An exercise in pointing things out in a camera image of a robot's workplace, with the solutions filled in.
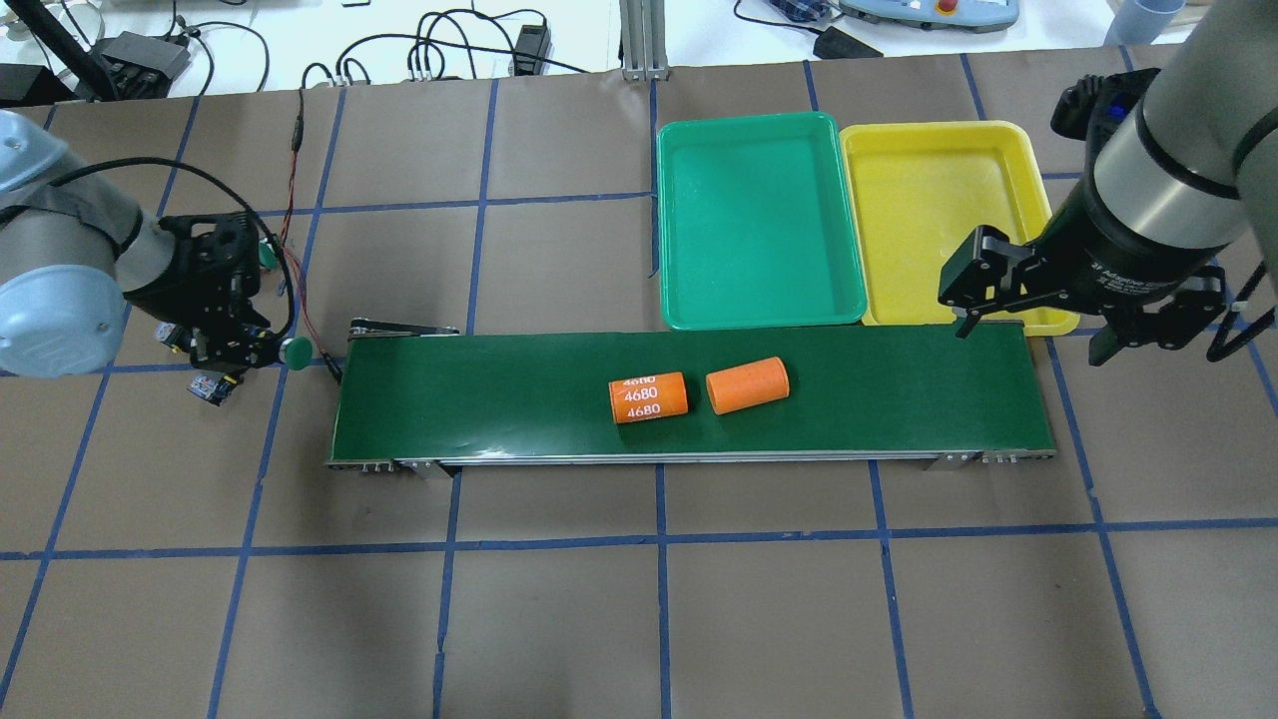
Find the cable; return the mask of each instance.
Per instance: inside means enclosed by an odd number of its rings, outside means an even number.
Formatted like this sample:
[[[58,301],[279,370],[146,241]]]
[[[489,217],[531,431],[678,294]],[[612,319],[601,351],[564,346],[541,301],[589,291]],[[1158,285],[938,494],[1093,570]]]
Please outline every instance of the cable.
[[[423,70],[420,68],[420,63],[417,63],[415,64],[417,66],[414,66],[414,60],[420,60],[420,57],[417,54],[417,49],[420,47],[420,46],[423,46],[423,45],[426,45],[426,52],[427,52],[427,55],[426,55],[426,68],[427,69],[431,68],[431,50],[435,50],[436,52],[440,54],[440,72],[437,74],[436,73],[429,73],[428,74],[426,70]],[[443,57],[443,50],[440,50],[440,47],[436,45],[436,41],[427,42],[424,40],[419,40],[415,45],[413,45],[413,47],[409,47],[406,60],[408,60],[408,73],[410,75],[413,75],[414,78],[417,78],[418,75],[420,75],[422,79],[437,79],[437,78],[441,78],[441,77],[443,77],[445,69],[449,66],[447,60]]]
[[[266,43],[266,38],[262,37],[261,32],[257,32],[256,29],[253,29],[253,28],[250,28],[248,26],[242,26],[239,23],[229,23],[229,22],[225,22],[225,20],[208,20],[208,22],[197,23],[197,24],[193,24],[193,26],[187,26],[187,27],[188,27],[188,29],[189,28],[202,28],[202,27],[233,27],[233,28],[238,28],[238,29],[243,29],[245,32],[253,33],[253,36],[257,37],[258,42],[262,43],[262,56],[265,57],[265,61],[263,61],[263,65],[262,65],[262,79],[258,80],[258,83],[257,83],[257,91],[256,91],[256,92],[262,92],[262,88],[266,87],[266,78],[271,75],[271,47]]]
[[[330,86],[337,84],[337,80],[334,79],[332,73],[328,72],[328,68],[325,66],[323,63],[311,63],[309,65],[307,65],[307,69],[302,70],[302,87],[307,86],[307,75],[311,74],[311,70],[313,70],[316,68],[318,68],[321,72],[323,72],[325,77],[328,78],[328,84]]]
[[[1274,308],[1270,307],[1268,312],[1256,317],[1256,321],[1251,322],[1247,328],[1240,331],[1233,338],[1227,338],[1229,332],[1233,331],[1233,323],[1238,318],[1238,304],[1251,298],[1251,292],[1256,290],[1256,286],[1260,284],[1260,280],[1265,277],[1265,263],[1260,262],[1260,264],[1256,266],[1256,269],[1251,272],[1251,276],[1247,277],[1242,289],[1238,290],[1238,295],[1235,296],[1233,305],[1231,305],[1229,310],[1224,313],[1224,318],[1220,319],[1220,327],[1215,329],[1215,336],[1212,337],[1212,345],[1206,349],[1208,363],[1219,363],[1220,359],[1224,359],[1226,356],[1242,349],[1260,332],[1273,326]]]
[[[757,23],[757,24],[760,24],[760,26],[771,26],[771,27],[785,27],[785,28],[790,28],[790,29],[801,29],[804,32],[810,32],[813,34],[820,34],[820,31],[817,29],[817,28],[814,28],[814,27],[796,26],[796,24],[791,24],[791,23],[774,23],[772,20],[763,20],[763,19],[759,19],[759,18],[748,18],[748,17],[745,17],[745,15],[741,14],[741,0],[736,0],[736,4],[732,5],[732,14],[736,15],[739,19],[743,19],[743,20],[745,20],[748,23]]]
[[[280,263],[284,264],[286,262],[284,255],[284,245],[280,244],[280,239],[275,235],[275,232],[271,231],[271,227],[266,226],[266,221],[262,220],[262,216],[257,213],[257,209],[254,209],[248,203],[248,201],[236,194],[234,189],[227,186],[226,183],[206,172],[204,170],[196,167],[194,165],[188,165],[178,160],[170,160],[167,157],[124,157],[120,160],[107,160],[106,162],[95,162],[92,165],[84,165],[83,167],[72,170],[66,174],[59,175],[49,180],[47,184],[50,186],[61,186],[64,184],[75,181],[81,178],[92,174],[102,172],[106,170],[115,170],[119,167],[133,167],[138,165],[160,165],[164,167],[176,167],[179,170],[190,172],[198,178],[208,180],[210,184],[225,192],[227,197],[234,199],[236,204],[244,208],[244,212],[248,215],[249,220],[252,220],[258,227],[262,229],[267,244],[270,244],[271,249],[275,252],[275,255],[280,261]],[[282,338],[285,335],[288,335],[289,327],[291,327],[293,322],[296,319],[296,310],[294,307],[294,298],[293,298],[293,273],[289,272],[288,269],[285,269],[284,272],[284,285],[289,291],[289,321],[284,324],[284,328],[276,332],[271,332],[272,338]]]
[[[40,47],[40,54],[45,56],[45,66],[49,68],[49,72],[58,74],[54,72],[54,61],[49,59],[49,50],[45,50],[45,43],[41,42],[35,34],[32,34],[31,38],[36,41],[36,47]]]
[[[478,11],[478,10],[475,10],[475,0],[470,0],[470,10],[472,11]],[[502,13],[500,15],[492,15],[492,19],[500,20],[502,18],[509,18],[511,15],[518,15],[519,13],[533,13],[534,15],[537,15],[537,17],[539,17],[542,19],[542,27],[548,27],[550,26],[550,20],[546,19],[546,13],[543,13],[541,10],[537,10],[537,9],[533,9],[533,8],[520,8],[518,10],[511,10],[509,13]]]
[[[358,46],[360,46],[360,45],[363,45],[366,42],[372,42],[373,40],[385,40],[385,38],[389,38],[389,37],[403,38],[403,40],[422,40],[419,36],[408,34],[408,33],[404,33],[404,32],[380,32],[377,34],[369,34],[368,37],[362,37],[362,38],[357,40],[355,42],[351,42],[345,50],[341,51],[341,55],[339,55],[337,59],[339,60],[345,59],[345,56],[349,55],[351,50],[354,50],[355,47],[358,47]],[[464,50],[466,47],[470,47],[475,52],[497,52],[498,55],[509,55],[510,54],[510,50],[498,50],[496,47],[478,47],[478,46],[474,46],[474,45],[469,45],[469,46],[468,45],[458,45],[456,42],[447,42],[447,41],[443,41],[443,40],[432,40],[431,42],[435,42],[436,45],[442,45],[445,47],[458,47],[458,49],[461,49],[461,50]],[[579,68],[576,65],[569,65],[567,63],[560,63],[558,60],[551,60],[550,57],[543,57],[541,55],[533,55],[532,52],[520,52],[520,51],[516,50],[515,51],[515,56],[516,57],[527,57],[529,60],[539,60],[542,63],[546,63],[547,65],[555,65],[556,68],[564,68],[565,70],[573,70],[574,73],[588,73],[589,72],[589,70],[584,70],[584,69],[581,69],[581,68]]]
[[[332,354],[323,345],[323,340],[320,338],[320,332],[316,329],[314,322],[311,321],[311,309],[307,305],[307,275],[302,266],[302,261],[289,246],[289,229],[293,226],[293,212],[296,201],[298,190],[298,151],[302,149],[303,130],[305,126],[305,114],[307,114],[307,97],[302,88],[298,88],[298,116],[293,123],[293,140],[289,143],[289,202],[288,207],[284,209],[284,221],[280,225],[280,246],[284,249],[284,255],[288,262],[291,262],[294,275],[298,277],[298,304],[302,305],[302,321],[307,326],[307,331],[311,332],[311,338],[314,341],[316,349],[320,351],[320,356],[323,359],[325,367],[328,369],[328,374],[340,386],[341,384],[341,368],[332,358]]]
[[[169,29],[165,31],[164,38],[167,41],[173,37],[175,29],[178,29],[178,0],[173,0],[173,19],[169,20]]]
[[[196,95],[196,97],[203,97],[204,93],[208,92],[210,83],[213,82],[213,72],[216,70],[216,65],[213,64],[213,54],[208,50],[208,45],[204,45],[204,41],[199,38],[198,33],[189,34],[189,37],[196,42],[198,42],[199,46],[204,49],[204,55],[208,56],[208,74],[204,77],[204,87],[201,87],[199,92]]]
[[[63,11],[66,13],[66,19],[72,22],[72,26],[75,28],[75,32],[78,32],[79,36],[84,38],[84,45],[92,47],[93,42],[88,38],[88,33],[84,32],[84,28],[82,28],[79,23],[75,22],[75,15],[73,15],[72,9],[66,6],[66,0],[58,0],[58,1],[63,5]]]
[[[436,19],[431,23],[431,29],[426,31],[426,37],[422,37],[422,24],[426,22],[427,18],[431,18],[431,17],[435,17]],[[446,19],[450,23],[452,23],[452,27],[458,28],[458,34],[461,36],[461,42],[466,46],[466,59],[470,61],[470,77],[478,78],[479,73],[475,70],[475,54],[474,54],[474,50],[472,50],[470,38],[466,37],[466,31],[461,28],[461,23],[459,23],[458,20],[452,19],[452,17],[449,15],[449,14],[446,14],[446,13],[433,13],[432,11],[432,13],[426,13],[424,15],[422,15],[420,18],[418,18],[418,20],[417,20],[417,37],[420,38],[423,42],[427,43],[427,50],[426,50],[426,65],[424,66],[422,65],[422,56],[419,54],[418,59],[417,59],[417,70],[419,73],[422,73],[422,74],[433,74],[433,73],[431,73],[431,50],[429,50],[431,46],[429,46],[429,42],[431,42],[431,33],[435,31],[435,26],[436,26],[436,23],[440,22],[440,19]],[[422,45],[420,42],[418,42],[417,45],[414,45],[414,51],[417,51],[417,49],[420,47],[420,45]],[[438,47],[436,47],[436,50],[440,52],[440,57],[443,57],[443,50],[440,50]]]
[[[368,68],[366,68],[363,63],[360,63],[359,60],[357,60],[354,57],[346,57],[346,63],[343,64],[343,66],[341,66],[341,74],[346,77],[346,84],[355,84],[355,80],[351,79],[351,77],[350,77],[350,65],[351,64],[359,66],[359,72],[364,74],[364,82],[367,82],[368,84],[373,84],[373,78],[368,77]]]

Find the white table surface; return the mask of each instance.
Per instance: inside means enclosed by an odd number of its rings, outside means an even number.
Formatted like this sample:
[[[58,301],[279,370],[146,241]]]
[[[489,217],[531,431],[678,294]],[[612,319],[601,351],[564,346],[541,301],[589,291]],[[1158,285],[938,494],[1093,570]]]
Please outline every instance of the white table surface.
[[[100,5],[104,23],[87,6]],[[302,69],[312,61],[332,65],[337,54],[354,40],[378,32],[413,33],[417,18],[427,10],[464,6],[465,3],[438,0],[372,0],[362,8],[344,8],[339,0],[249,0],[243,6],[229,6],[216,0],[180,0],[179,13],[189,23],[230,20],[261,32],[271,46],[271,75],[267,89],[298,86]],[[730,65],[781,63],[814,59],[810,33],[763,27],[732,17],[731,0],[667,0],[666,49],[671,65]],[[859,40],[878,47],[886,55],[927,55],[946,52],[997,52],[1053,47],[1091,47],[1100,45],[1113,10],[1108,0],[1022,0],[1021,18],[1011,28],[994,33],[962,31],[924,32],[891,23],[870,24],[842,18],[838,26]],[[599,72],[619,66],[620,10],[616,3],[602,0],[478,0],[478,9],[498,14],[518,8],[537,8],[550,18],[551,57],[587,70]],[[55,14],[61,9],[54,4]],[[74,0],[72,11],[89,36],[100,29],[106,36],[121,31],[162,34],[170,22],[166,0]],[[783,20],[764,0],[745,0],[741,11],[748,15]],[[501,36],[475,18],[459,18],[472,42],[497,47]],[[535,23],[525,14],[502,20],[514,37],[519,26]],[[447,27],[438,37],[456,40]],[[213,52],[216,74],[208,92],[249,92],[262,72],[262,51],[257,38],[234,28],[207,28],[204,41]],[[1180,42],[1189,28],[1164,33],[1159,42]],[[409,40],[380,40],[359,47],[354,56],[369,70],[374,83],[401,82],[408,78],[404,56]],[[197,45],[192,65],[178,78],[173,96],[196,95],[204,82],[207,59]],[[469,75],[461,50],[446,50],[449,74]],[[0,61],[42,64],[43,56],[33,40],[0,38]],[[54,66],[63,69],[56,57]],[[509,73],[509,57],[477,54],[481,77],[502,77]],[[550,68],[550,72],[567,72]],[[318,73],[312,73],[312,80]]]

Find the power adapter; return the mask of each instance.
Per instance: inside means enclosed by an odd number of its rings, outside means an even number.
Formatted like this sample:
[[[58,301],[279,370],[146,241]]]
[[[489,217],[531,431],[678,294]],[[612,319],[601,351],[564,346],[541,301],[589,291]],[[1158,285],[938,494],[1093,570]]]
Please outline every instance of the power adapter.
[[[544,66],[542,60],[551,51],[550,26],[524,26],[519,28],[519,40],[515,42],[515,51],[520,52],[520,55],[514,55],[510,59],[512,75],[542,74]]]
[[[817,42],[812,46],[812,54],[822,60],[833,60],[836,57],[883,56],[883,54],[878,50],[865,45],[860,40],[856,40],[836,27],[826,28],[826,32],[817,37]]]

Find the orange cylinder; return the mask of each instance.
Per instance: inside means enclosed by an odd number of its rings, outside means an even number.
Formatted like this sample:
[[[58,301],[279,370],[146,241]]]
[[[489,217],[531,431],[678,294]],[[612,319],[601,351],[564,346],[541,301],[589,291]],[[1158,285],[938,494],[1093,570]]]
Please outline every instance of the orange cylinder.
[[[608,383],[612,421],[619,425],[688,414],[682,373],[648,375]]]
[[[726,415],[790,397],[790,377],[780,356],[705,375],[705,393],[716,415]]]

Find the plastic tray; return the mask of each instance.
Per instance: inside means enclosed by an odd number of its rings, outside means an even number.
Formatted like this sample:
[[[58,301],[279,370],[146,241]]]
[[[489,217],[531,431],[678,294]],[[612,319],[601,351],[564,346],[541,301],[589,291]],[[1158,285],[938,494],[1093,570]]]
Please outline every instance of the plastic tray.
[[[1052,208],[1030,139],[1005,121],[852,125],[840,133],[865,266],[866,324],[955,321],[937,301],[941,267],[980,223],[1025,244]],[[1062,335],[1079,315],[1039,308],[1015,317],[1030,336]]]
[[[657,137],[661,300],[676,329],[855,322],[865,310],[835,119],[688,120]]]

